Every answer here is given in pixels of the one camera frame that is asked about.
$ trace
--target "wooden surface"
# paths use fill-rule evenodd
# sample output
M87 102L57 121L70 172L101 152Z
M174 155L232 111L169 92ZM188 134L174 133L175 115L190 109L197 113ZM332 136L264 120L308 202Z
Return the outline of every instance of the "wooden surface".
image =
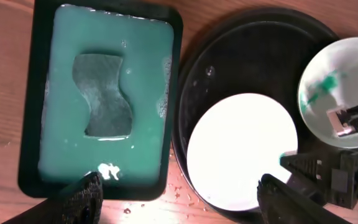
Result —
M0 223L41 201L26 197L16 184L33 1L0 0ZM262 6L298 9L319 19L341 37L358 36L358 0L152 1L174 6L182 15L185 24L183 51L222 18L242 9ZM125 208L131 213L125 214ZM164 195L147 203L106 201L101 223L231 223L203 208L171 157ZM358 205L353 211L332 205L327 209L358 223Z

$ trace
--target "black round tray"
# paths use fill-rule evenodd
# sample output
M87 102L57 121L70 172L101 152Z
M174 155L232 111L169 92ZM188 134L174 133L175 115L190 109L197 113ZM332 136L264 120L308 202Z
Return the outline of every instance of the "black round tray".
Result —
M231 17L191 49L190 57L180 71L172 138L179 167L193 190L186 164L188 141L202 115L228 96L260 93L275 99L294 120L298 152L311 150L307 146L316 138L298 112L298 82L317 52L337 40L331 29L304 13L265 8ZM288 185L324 204L320 195L294 177ZM199 198L235 222L262 223L258 208L232 212Z

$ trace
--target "brown wood tabletop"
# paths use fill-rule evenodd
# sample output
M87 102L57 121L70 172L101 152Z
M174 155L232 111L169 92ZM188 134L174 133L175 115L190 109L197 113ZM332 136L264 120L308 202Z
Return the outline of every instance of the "brown wood tabletop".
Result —
M243 10L281 6L305 12L340 37L358 36L358 0L151 0L171 5L184 22L183 52L217 22ZM0 223L42 200L25 196L16 184L24 93L34 0L0 0ZM326 208L358 223L358 204L347 210ZM232 223L210 209L189 189L170 158L166 192L153 202L105 201L100 223Z

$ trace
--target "wooden table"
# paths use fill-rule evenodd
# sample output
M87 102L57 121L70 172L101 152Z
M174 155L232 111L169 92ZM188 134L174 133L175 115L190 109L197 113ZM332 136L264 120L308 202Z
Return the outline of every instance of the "wooden table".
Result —
M325 23L341 37L358 36L358 0L151 0L178 9L185 24L183 51L217 21L237 11L281 6L303 11ZM42 200L25 196L17 187L24 93L29 61L34 0L0 0L0 223ZM125 214L125 208L131 210ZM358 223L353 211L328 205L327 209ZM105 201L100 223L231 223L204 209L170 158L165 194L153 202Z

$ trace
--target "wood grain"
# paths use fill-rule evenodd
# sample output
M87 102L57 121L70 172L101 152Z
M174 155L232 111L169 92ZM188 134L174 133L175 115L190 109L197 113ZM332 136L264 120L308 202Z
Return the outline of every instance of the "wood grain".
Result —
M200 41L217 21L243 9L263 6L297 9L319 19L341 37L358 36L358 0L150 1L171 5L182 15L183 53L191 52L188 46ZM16 184L33 4L33 0L0 0L0 223L41 201L26 197ZM125 208L131 214L124 214ZM358 204L353 211L333 205L326 208L358 223ZM147 203L106 201L101 223L231 223L203 209L172 157L164 195Z

